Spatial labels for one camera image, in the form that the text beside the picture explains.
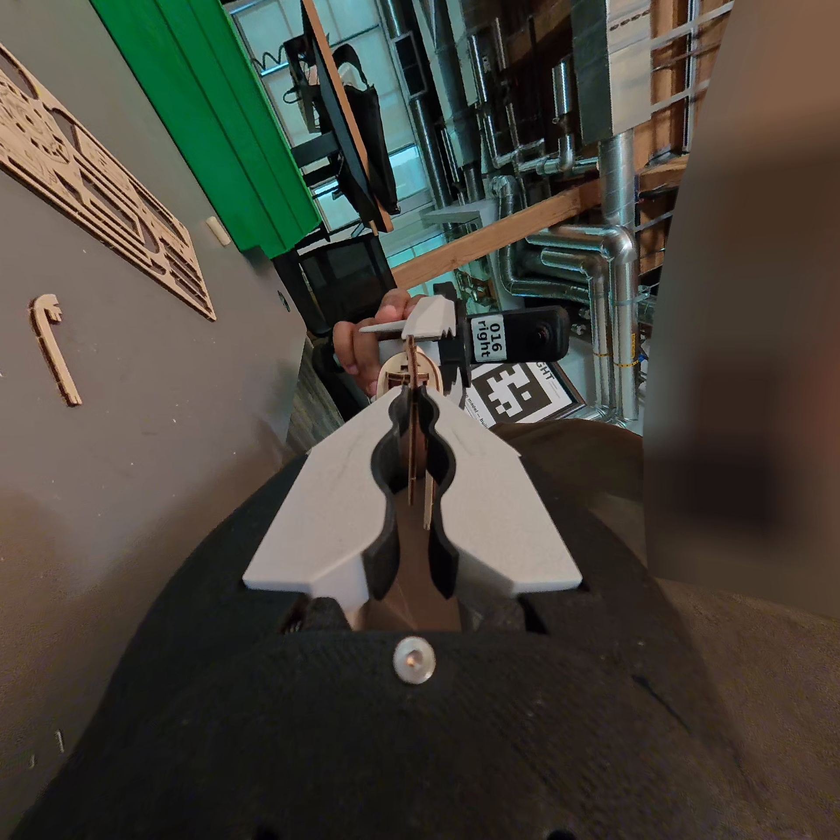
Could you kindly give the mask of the cluster of silver metal ducts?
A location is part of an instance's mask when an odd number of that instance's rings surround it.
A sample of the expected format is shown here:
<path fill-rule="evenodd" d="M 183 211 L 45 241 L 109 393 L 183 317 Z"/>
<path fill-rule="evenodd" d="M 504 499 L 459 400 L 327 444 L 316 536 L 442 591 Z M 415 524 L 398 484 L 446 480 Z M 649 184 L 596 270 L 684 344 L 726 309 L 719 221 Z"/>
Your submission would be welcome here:
<path fill-rule="evenodd" d="M 652 54 L 655 39 L 652 32 L 651 23 L 651 102 L 654 114 Z M 612 363 L 612 372 L 604 377 L 606 394 L 602 399 L 611 397 L 614 416 L 621 417 L 627 423 L 635 422 L 639 412 L 639 257 L 634 232 L 637 195 L 634 160 L 636 128 L 596 143 L 602 196 L 600 225 L 592 227 L 557 224 L 525 237 L 547 249 L 549 257 L 563 254 L 598 254 L 605 265 L 609 285 L 608 292 L 602 296 L 610 308 L 607 336 L 611 342 L 606 358 Z"/>

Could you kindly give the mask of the white wall shelf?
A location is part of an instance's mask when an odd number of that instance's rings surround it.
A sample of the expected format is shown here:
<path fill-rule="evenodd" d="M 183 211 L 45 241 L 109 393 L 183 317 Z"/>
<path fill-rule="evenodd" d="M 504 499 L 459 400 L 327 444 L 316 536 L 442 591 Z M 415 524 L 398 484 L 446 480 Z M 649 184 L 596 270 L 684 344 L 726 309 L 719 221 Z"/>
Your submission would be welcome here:
<path fill-rule="evenodd" d="M 482 228 L 497 221 L 497 205 L 490 199 L 465 205 L 456 204 L 442 209 L 425 211 L 421 213 L 421 221 L 426 227 L 447 224 L 476 224 L 479 228 Z"/>

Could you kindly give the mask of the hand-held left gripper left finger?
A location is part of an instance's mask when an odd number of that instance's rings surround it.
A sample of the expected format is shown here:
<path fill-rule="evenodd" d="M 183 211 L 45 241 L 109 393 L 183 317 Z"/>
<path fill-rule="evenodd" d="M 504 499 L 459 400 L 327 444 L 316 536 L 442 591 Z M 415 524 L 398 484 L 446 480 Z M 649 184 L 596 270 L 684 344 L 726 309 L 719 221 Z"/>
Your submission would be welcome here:
<path fill-rule="evenodd" d="M 329 597 L 344 611 L 391 589 L 400 563 L 404 390 L 393 389 L 305 458 L 243 575 L 250 590 Z"/>

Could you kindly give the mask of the grey desk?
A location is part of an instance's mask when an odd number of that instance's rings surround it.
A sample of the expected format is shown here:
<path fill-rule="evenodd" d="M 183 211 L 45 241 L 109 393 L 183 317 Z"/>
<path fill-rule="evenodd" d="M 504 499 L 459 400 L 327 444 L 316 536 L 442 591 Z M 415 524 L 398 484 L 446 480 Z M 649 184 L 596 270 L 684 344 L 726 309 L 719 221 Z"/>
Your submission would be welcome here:
<path fill-rule="evenodd" d="M 215 322 L 2 173 L 2 838 L 67 761 L 175 570 L 282 464 L 303 344 L 89 2 L 2 2 L 5 46 L 187 228 Z M 28 307 L 53 326 L 68 406 Z"/>

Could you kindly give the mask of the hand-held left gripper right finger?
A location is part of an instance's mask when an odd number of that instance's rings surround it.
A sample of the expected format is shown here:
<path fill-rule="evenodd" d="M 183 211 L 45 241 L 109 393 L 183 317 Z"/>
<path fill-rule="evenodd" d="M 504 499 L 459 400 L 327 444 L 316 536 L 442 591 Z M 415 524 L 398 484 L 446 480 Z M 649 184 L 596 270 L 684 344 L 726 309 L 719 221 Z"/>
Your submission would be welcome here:
<path fill-rule="evenodd" d="M 416 393 L 437 483 L 428 559 L 446 598 L 573 590 L 582 574 L 522 465 L 519 453 L 426 387 Z"/>

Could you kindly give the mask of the rectangular metal duct box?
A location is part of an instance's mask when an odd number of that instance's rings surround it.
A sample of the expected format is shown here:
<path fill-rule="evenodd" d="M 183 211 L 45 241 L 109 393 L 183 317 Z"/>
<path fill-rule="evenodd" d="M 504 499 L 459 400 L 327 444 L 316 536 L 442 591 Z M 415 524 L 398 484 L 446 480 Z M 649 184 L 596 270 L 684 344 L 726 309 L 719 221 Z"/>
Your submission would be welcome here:
<path fill-rule="evenodd" d="M 651 3 L 573 1 L 574 74 L 584 144 L 652 117 Z"/>

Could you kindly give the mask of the wooden hook piece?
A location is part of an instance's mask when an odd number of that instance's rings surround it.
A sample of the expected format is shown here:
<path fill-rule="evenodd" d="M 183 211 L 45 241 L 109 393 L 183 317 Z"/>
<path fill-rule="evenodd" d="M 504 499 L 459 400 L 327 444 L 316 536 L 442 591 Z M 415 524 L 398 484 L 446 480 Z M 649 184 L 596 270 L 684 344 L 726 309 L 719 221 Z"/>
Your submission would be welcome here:
<path fill-rule="evenodd" d="M 68 406 L 81 406 L 81 395 L 72 379 L 52 329 L 53 326 L 62 322 L 62 310 L 56 295 L 47 293 L 38 296 L 30 302 L 28 313 L 30 325 L 45 361 L 55 378 L 59 392 Z"/>

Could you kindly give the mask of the person's right hand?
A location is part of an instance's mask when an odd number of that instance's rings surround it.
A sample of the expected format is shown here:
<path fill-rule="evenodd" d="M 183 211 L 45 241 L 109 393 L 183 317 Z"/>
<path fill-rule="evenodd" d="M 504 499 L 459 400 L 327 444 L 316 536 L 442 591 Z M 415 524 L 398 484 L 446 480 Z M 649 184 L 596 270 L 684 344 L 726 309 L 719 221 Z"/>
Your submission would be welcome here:
<path fill-rule="evenodd" d="M 382 368 L 379 342 L 372 333 L 361 330 L 373 324 L 407 319 L 423 295 L 412 297 L 407 290 L 389 290 L 372 318 L 358 323 L 337 322 L 332 328 L 335 357 L 343 370 L 351 375 L 359 388 L 370 397 L 375 396 Z"/>

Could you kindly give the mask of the black table with wooden edge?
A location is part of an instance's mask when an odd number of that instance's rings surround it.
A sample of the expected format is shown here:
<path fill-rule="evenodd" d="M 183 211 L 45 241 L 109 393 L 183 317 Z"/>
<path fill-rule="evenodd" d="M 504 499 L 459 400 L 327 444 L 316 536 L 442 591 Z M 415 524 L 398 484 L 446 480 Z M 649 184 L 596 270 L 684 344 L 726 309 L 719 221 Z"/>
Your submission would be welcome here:
<path fill-rule="evenodd" d="M 286 41 L 283 49 L 292 82 L 290 92 L 297 96 L 308 130 L 316 138 L 294 146 L 292 156 L 301 170 L 329 160 L 329 165 L 305 175 L 305 183 L 313 186 L 319 177 L 335 178 L 362 225 L 375 235 L 389 233 L 393 215 L 372 192 L 367 153 L 343 86 L 349 82 L 362 88 L 361 79 L 350 65 L 336 67 L 336 47 L 329 45 L 314 2 L 301 2 L 301 21 L 302 34 Z"/>

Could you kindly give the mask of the framed tag poster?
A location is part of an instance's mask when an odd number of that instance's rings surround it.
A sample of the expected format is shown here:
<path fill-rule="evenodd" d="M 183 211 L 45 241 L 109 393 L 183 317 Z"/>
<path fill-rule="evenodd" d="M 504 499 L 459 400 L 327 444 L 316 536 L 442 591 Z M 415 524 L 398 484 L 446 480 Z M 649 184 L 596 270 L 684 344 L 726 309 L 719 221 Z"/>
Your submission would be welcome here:
<path fill-rule="evenodd" d="M 464 409 L 491 428 L 560 418 L 583 404 L 583 397 L 557 363 L 507 362 L 472 369 Z"/>

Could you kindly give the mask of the wooden beam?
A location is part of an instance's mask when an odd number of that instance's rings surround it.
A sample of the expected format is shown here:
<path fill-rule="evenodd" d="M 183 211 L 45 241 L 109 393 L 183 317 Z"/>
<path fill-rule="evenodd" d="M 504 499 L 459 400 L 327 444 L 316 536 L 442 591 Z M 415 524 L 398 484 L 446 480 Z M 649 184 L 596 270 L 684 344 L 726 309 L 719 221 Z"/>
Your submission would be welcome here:
<path fill-rule="evenodd" d="M 585 182 L 504 217 L 392 269 L 395 286 L 410 290 L 472 261 L 580 215 L 601 203 L 598 181 Z"/>

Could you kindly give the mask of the green plastic bin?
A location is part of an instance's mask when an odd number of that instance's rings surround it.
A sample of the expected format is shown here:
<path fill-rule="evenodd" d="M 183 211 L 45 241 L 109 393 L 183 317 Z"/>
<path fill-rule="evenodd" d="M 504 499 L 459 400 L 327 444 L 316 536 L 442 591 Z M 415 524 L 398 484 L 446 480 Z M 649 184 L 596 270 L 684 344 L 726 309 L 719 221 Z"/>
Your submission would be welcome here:
<path fill-rule="evenodd" d="M 276 258 L 321 223 L 235 27 L 217 1 L 92 1 L 240 251 Z"/>

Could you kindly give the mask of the black mesh chair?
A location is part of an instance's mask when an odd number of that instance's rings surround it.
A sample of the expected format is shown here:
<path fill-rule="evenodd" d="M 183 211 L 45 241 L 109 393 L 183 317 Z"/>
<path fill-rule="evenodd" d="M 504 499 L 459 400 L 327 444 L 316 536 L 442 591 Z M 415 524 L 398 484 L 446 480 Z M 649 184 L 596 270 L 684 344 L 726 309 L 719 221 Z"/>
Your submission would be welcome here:
<path fill-rule="evenodd" d="M 372 318 L 396 288 L 381 240 L 368 233 L 271 260 L 291 301 L 317 339 L 337 322 Z"/>

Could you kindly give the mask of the wooden ribbed model part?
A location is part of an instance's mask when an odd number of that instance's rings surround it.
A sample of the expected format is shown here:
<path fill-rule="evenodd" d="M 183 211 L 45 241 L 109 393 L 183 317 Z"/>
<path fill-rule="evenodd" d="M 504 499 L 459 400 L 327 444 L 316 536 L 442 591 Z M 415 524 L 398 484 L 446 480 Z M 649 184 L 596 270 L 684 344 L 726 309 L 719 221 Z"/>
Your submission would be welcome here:
<path fill-rule="evenodd" d="M 417 402 L 416 389 L 440 392 L 443 384 L 437 364 L 419 348 L 414 339 L 407 344 L 396 342 L 397 353 L 391 355 L 382 365 L 376 384 L 375 397 L 404 386 L 411 390 L 408 427 L 402 436 L 401 451 L 406 468 L 407 503 L 409 506 L 423 504 L 423 528 L 431 529 L 433 519 L 435 479 L 427 468 L 429 443 L 421 420 L 421 408 Z"/>

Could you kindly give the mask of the black bag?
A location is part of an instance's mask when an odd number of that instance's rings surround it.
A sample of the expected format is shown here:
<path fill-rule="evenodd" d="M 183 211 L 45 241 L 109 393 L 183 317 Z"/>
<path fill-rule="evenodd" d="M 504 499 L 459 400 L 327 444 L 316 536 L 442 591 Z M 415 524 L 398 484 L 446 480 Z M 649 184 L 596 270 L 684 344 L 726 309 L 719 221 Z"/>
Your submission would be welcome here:
<path fill-rule="evenodd" d="M 362 88 L 344 82 L 344 91 L 368 156 L 372 192 L 388 214 L 398 214 L 400 207 L 396 181 L 386 148 L 379 96 L 375 87 L 368 82 L 361 60 L 352 45 L 340 45 L 332 52 L 332 58 L 338 69 L 350 65 L 361 79 Z"/>

